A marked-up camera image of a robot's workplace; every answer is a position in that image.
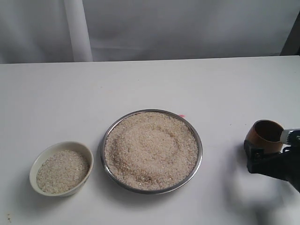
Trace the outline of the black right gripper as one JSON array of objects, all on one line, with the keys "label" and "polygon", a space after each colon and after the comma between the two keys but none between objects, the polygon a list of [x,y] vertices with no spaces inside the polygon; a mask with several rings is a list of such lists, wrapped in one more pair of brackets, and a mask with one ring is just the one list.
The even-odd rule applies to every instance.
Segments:
[{"label": "black right gripper", "polygon": [[[281,143],[300,143],[300,129],[284,129],[280,136]],[[300,191],[300,148],[288,146],[282,153],[262,155],[264,149],[245,140],[243,144],[247,156],[247,169],[250,173],[258,173],[289,182]]]}]

